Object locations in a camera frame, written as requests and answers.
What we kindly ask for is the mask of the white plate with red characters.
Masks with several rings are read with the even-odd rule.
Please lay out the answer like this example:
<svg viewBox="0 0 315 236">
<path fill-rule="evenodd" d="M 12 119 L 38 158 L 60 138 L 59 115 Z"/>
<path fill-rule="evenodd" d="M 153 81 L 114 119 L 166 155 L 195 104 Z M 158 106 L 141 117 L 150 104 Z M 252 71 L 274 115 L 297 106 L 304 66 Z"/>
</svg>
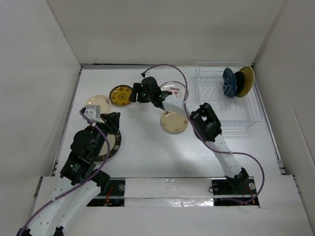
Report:
<svg viewBox="0 0 315 236">
<path fill-rule="evenodd" d="M 178 81 L 168 81 L 160 85 L 160 89 L 162 91 L 169 91 L 172 93 L 172 97 L 176 98 L 176 101 L 180 102 L 181 104 L 184 103 L 185 99 L 187 98 L 189 92 L 187 87 Z"/>
</svg>

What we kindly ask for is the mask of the yellow brown patterned plate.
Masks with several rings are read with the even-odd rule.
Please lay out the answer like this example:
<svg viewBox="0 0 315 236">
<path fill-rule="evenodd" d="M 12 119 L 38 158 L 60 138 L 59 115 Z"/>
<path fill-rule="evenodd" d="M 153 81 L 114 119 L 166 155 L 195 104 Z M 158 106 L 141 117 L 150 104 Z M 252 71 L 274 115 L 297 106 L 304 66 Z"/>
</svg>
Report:
<svg viewBox="0 0 315 236">
<path fill-rule="evenodd" d="M 132 103 L 130 100 L 132 92 L 132 87 L 128 85 L 119 85 L 110 91 L 109 98 L 111 103 L 116 106 L 127 106 Z"/>
</svg>

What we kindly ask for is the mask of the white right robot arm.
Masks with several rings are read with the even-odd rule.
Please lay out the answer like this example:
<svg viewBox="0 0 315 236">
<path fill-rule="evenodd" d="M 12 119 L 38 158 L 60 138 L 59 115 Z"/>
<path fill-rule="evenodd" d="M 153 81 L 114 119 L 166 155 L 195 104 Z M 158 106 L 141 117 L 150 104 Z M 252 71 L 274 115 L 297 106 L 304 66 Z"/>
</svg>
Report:
<svg viewBox="0 0 315 236">
<path fill-rule="evenodd" d="M 133 84 L 129 99 L 132 102 L 150 102 L 164 111 L 172 111 L 186 116 L 196 137 L 215 154 L 221 164 L 229 191 L 234 194 L 239 193 L 245 188 L 249 175 L 227 146 L 222 135 L 221 122 L 211 105 L 187 102 L 189 94 L 187 89 L 181 98 L 172 93 L 172 91 L 161 90 L 156 79 L 149 76 L 140 83 Z"/>
</svg>

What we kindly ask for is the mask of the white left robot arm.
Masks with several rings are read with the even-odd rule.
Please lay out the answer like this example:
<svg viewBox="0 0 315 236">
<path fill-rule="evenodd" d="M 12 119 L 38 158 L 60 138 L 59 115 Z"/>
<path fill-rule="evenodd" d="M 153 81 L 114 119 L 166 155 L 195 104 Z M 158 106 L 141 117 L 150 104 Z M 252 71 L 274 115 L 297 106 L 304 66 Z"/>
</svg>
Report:
<svg viewBox="0 0 315 236">
<path fill-rule="evenodd" d="M 49 202 L 29 218 L 19 236 L 64 236 L 94 197 L 110 192 L 110 176 L 97 168 L 95 161 L 103 146 L 109 144 L 107 136 L 118 134 L 121 114 L 96 116 L 92 112 L 87 108 L 80 111 L 89 126 L 74 135 Z"/>
</svg>

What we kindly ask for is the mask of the round bamboo woven plate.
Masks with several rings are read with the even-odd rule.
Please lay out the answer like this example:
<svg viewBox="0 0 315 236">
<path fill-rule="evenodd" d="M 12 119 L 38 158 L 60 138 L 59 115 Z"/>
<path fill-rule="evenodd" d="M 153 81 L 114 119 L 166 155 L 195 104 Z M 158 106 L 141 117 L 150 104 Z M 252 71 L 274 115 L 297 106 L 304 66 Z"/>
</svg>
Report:
<svg viewBox="0 0 315 236">
<path fill-rule="evenodd" d="M 251 88 L 253 87 L 255 76 L 254 76 L 254 70 L 250 66 L 245 66 L 239 70 L 239 72 L 242 72 L 244 74 L 245 83 L 241 91 L 238 93 L 238 97 L 244 97 L 246 96 Z"/>
</svg>

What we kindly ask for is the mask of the beige plate with dark rim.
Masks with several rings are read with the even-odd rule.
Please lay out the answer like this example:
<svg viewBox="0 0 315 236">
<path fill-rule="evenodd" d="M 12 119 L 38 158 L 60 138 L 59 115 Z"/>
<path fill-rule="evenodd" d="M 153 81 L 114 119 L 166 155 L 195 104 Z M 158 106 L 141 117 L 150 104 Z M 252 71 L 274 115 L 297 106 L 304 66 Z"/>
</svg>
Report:
<svg viewBox="0 0 315 236">
<path fill-rule="evenodd" d="M 121 136 L 120 131 L 118 131 L 115 134 L 108 134 L 107 140 L 109 142 L 109 147 L 110 147 L 108 159 L 110 159 L 111 157 L 113 157 L 118 152 L 118 150 L 121 146 L 122 136 Z M 96 158 L 95 162 L 104 161 L 106 158 L 106 155 L 107 155 L 107 151 L 108 151 L 108 146 L 107 146 L 107 143 L 104 142 L 103 147 L 101 149 L 101 152 L 100 152 L 99 156 Z"/>
</svg>

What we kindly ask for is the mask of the cream plate with floral marks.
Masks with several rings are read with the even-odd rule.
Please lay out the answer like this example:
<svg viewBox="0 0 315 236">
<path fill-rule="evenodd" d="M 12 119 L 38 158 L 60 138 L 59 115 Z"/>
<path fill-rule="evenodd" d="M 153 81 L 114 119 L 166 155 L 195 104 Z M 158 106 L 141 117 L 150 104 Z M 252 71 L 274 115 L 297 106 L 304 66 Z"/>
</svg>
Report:
<svg viewBox="0 0 315 236">
<path fill-rule="evenodd" d="M 184 132 L 189 124 L 187 118 L 173 111 L 165 111 L 161 115 L 160 122 L 162 127 L 172 134 Z"/>
</svg>

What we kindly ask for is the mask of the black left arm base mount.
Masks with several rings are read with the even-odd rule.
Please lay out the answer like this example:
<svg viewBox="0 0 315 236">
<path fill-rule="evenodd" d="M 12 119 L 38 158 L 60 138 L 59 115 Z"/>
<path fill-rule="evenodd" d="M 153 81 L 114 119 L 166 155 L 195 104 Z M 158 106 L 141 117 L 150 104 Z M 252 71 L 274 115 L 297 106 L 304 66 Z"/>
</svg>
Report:
<svg viewBox="0 0 315 236">
<path fill-rule="evenodd" d="M 88 207 L 123 207 L 125 205 L 125 178 L 112 178 L 106 193 L 100 193 L 88 204 Z"/>
</svg>

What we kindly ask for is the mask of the dark blue leaf-shaped plate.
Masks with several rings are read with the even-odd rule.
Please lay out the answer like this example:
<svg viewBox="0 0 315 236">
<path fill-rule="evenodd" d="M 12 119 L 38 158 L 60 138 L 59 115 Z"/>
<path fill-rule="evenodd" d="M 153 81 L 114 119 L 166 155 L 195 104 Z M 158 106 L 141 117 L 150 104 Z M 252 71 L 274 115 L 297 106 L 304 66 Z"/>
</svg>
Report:
<svg viewBox="0 0 315 236">
<path fill-rule="evenodd" d="M 236 96 L 236 76 L 234 72 L 229 68 L 225 68 L 223 75 L 223 93 L 228 98 L 234 98 Z"/>
</svg>

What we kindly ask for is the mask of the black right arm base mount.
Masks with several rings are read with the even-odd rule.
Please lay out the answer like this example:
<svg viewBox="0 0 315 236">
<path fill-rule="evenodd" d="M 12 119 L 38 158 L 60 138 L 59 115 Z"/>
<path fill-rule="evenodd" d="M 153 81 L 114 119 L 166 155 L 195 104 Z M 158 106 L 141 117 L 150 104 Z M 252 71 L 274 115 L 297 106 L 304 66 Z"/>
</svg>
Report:
<svg viewBox="0 0 315 236">
<path fill-rule="evenodd" d="M 258 197 L 244 204 L 257 194 L 253 177 L 249 178 L 238 190 L 232 190 L 225 178 L 211 180 L 208 192 L 213 194 L 214 206 L 259 206 Z"/>
</svg>

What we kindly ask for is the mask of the glossy black round plate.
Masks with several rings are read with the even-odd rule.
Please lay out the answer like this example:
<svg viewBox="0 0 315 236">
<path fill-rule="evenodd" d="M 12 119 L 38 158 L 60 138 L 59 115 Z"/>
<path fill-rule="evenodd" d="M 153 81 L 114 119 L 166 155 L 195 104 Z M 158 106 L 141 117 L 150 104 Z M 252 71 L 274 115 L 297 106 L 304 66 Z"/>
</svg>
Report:
<svg viewBox="0 0 315 236">
<path fill-rule="evenodd" d="M 238 96 L 245 87 L 246 79 L 245 79 L 244 73 L 241 71 L 236 72 L 235 73 L 235 80 L 236 80 L 236 93 L 235 93 L 235 95 Z"/>
</svg>

